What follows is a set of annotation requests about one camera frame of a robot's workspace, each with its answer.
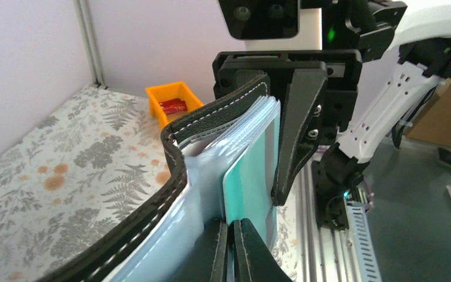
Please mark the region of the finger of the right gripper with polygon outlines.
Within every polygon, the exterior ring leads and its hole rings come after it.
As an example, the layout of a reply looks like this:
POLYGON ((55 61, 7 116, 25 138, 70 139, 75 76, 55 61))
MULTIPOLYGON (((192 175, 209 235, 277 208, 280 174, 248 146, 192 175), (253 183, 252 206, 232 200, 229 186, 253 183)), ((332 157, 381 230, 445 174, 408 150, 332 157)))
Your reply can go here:
POLYGON ((263 88, 263 92, 268 92, 268 86, 262 84, 264 81, 260 81, 259 77, 265 78, 267 73, 263 70, 240 69, 233 75, 233 90, 263 88))
POLYGON ((278 164, 271 192, 275 206, 286 203, 298 172, 315 152, 303 139, 326 84, 327 68, 323 62, 316 61, 310 68, 296 68, 293 72, 282 103, 278 164))

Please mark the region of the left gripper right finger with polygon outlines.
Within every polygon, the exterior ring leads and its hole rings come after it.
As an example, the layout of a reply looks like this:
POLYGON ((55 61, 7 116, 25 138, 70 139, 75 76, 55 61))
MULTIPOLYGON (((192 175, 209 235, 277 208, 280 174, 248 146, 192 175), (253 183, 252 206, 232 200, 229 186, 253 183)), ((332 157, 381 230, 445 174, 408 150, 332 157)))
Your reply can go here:
POLYGON ((291 282, 263 242, 250 219, 231 224, 235 281, 291 282))

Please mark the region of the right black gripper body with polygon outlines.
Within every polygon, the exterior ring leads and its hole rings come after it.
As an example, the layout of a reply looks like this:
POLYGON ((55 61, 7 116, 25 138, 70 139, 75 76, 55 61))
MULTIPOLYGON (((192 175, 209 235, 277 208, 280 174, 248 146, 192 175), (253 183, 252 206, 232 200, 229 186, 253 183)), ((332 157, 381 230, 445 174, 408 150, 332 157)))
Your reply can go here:
POLYGON ((362 65, 360 52, 352 49, 220 52, 213 61, 214 95, 219 99, 243 85, 241 70, 262 71, 270 78, 270 94, 283 102, 296 69, 325 68, 328 80, 318 98, 322 124, 317 127, 317 141, 331 145, 352 119, 362 65))

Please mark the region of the black card holder wallet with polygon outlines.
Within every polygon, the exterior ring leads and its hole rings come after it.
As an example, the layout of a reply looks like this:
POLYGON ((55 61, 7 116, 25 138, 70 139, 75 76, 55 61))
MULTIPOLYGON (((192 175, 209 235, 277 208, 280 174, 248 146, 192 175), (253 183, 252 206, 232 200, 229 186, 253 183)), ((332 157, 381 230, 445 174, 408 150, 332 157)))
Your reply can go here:
POLYGON ((165 126, 160 138, 171 173, 169 180, 94 245, 40 280, 102 281, 126 260, 156 228, 187 184, 186 166, 178 143, 245 113, 258 97, 270 92, 269 77, 259 77, 259 80, 268 86, 268 92, 263 92, 263 88, 238 89, 165 126))

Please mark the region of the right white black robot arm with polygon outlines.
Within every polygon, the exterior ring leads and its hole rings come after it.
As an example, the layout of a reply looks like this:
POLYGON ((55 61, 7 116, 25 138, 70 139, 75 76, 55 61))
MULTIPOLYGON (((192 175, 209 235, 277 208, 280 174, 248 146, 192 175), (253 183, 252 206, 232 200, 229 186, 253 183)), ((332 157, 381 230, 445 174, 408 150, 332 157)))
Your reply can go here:
POLYGON ((242 71, 268 75, 281 101, 271 191, 283 206, 295 176, 327 146, 312 187, 319 226, 346 226, 339 205, 380 141, 427 91, 451 78, 451 1, 220 1, 245 51, 213 62, 217 98, 242 71))

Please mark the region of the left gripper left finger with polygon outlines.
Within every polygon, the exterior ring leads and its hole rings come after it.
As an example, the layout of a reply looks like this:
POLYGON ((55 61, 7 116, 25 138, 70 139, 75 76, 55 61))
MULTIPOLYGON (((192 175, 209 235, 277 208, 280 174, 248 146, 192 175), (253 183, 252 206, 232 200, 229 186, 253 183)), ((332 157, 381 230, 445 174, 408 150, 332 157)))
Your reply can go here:
POLYGON ((227 252, 228 226, 221 219, 212 219, 170 281, 226 281, 227 252))

